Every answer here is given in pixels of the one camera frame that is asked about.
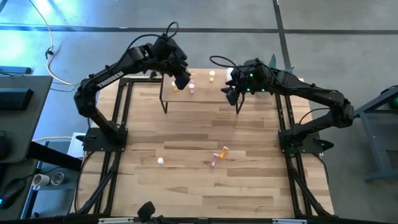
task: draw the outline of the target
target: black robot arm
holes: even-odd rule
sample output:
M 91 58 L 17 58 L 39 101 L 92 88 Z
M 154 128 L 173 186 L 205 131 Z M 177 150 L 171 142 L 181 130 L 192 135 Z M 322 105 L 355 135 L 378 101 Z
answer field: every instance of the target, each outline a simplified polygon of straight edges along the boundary
M 333 147 L 332 143 L 319 139 L 306 140 L 307 136 L 332 126 L 345 128 L 353 123 L 354 108 L 342 93 L 302 82 L 289 72 L 268 67 L 258 58 L 234 66 L 231 78 L 232 80 L 226 82 L 229 87 L 221 90 L 226 93 L 231 105 L 238 102 L 241 93 L 268 91 L 271 94 L 300 96 L 330 108 L 322 117 L 305 124 L 294 124 L 288 130 L 280 130 L 280 146 L 284 153 L 316 153 L 327 150 Z M 307 150 L 303 147 L 306 142 L 311 145 L 306 145 Z
M 75 94 L 78 112 L 96 123 L 108 141 L 117 142 L 120 139 L 119 129 L 112 121 L 108 121 L 96 107 L 95 96 L 98 91 L 112 82 L 128 74 L 146 73 L 153 70 L 175 77 L 175 84 L 184 89 L 190 81 L 187 72 L 187 56 L 172 39 L 165 34 L 159 36 L 154 45 L 146 44 L 128 49 L 119 61 L 105 66 L 97 74 L 89 75 L 81 81 Z

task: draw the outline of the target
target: wooden table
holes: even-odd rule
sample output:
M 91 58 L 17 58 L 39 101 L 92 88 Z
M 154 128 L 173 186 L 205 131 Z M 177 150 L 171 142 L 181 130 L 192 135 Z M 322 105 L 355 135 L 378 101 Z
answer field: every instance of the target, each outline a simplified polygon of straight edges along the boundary
M 210 71 L 214 71 L 214 81 L 210 82 Z M 221 91 L 222 88 L 228 87 L 225 85 L 226 81 L 226 69 L 202 69 L 196 68 L 191 69 L 191 81 L 194 81 L 194 94 L 190 94 L 190 89 L 187 86 L 184 90 L 174 91 L 172 82 L 175 80 L 174 77 L 164 76 L 162 80 L 162 88 L 160 89 L 160 101 L 166 103 L 163 106 L 164 113 L 167 113 L 169 102 L 179 103 L 217 103 L 224 104 L 228 101 L 225 97 L 225 93 Z M 235 106 L 236 114 L 243 105 L 244 96 L 239 96 L 238 103 Z
M 118 84 L 113 83 L 99 95 L 98 108 L 108 119 L 117 89 Z M 152 201 L 155 215 L 165 217 L 294 217 L 285 158 L 277 137 L 275 96 L 247 95 L 239 115 L 228 103 L 212 102 L 173 103 L 164 114 L 159 89 L 158 83 L 133 86 L 129 137 L 119 167 L 112 216 L 136 216 L 143 203 Z M 308 100 L 293 96 L 291 101 L 296 120 L 310 110 Z M 223 146 L 229 147 L 226 159 L 211 168 L 213 153 L 219 153 Z M 96 152 L 86 163 L 78 207 L 98 185 L 103 156 L 103 152 Z M 164 158 L 164 165 L 157 163 L 158 157 Z M 333 213 L 322 163 L 311 154 L 302 157 L 308 187 Z M 298 194 L 304 211 L 301 192 Z

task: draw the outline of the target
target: gray floor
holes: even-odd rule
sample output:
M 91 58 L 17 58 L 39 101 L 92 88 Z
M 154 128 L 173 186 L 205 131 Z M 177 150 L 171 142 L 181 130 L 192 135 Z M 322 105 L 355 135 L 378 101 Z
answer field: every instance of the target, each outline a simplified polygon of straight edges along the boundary
M 49 24 L 83 27 L 165 27 L 179 21 L 184 28 L 276 29 L 272 0 L 47 0 L 36 1 Z M 398 29 L 394 0 L 279 0 L 285 29 Z M 26 0 L 8 0 L 0 12 L 0 25 L 43 24 Z M 54 32 L 57 56 L 52 70 L 79 82 L 87 74 L 115 62 L 137 32 Z M 192 68 L 215 68 L 213 54 L 236 63 L 273 53 L 283 68 L 278 34 L 179 33 L 176 41 L 188 55 Z M 355 107 L 396 85 L 398 35 L 286 35 L 295 74 L 306 82 L 336 88 Z M 153 42 L 143 39 L 138 44 Z M 0 31 L 0 65 L 29 66 L 34 75 L 46 75 L 44 51 L 49 34 L 41 31 Z M 53 88 L 70 89 L 53 85 Z M 51 91 L 40 119 L 36 138 L 71 136 L 85 132 L 86 120 L 77 114 L 73 93 Z M 365 183 L 374 171 L 368 142 L 359 121 L 346 129 L 330 128 L 321 137 L 335 143 L 325 153 L 330 192 L 340 217 L 398 222 L 398 182 Z

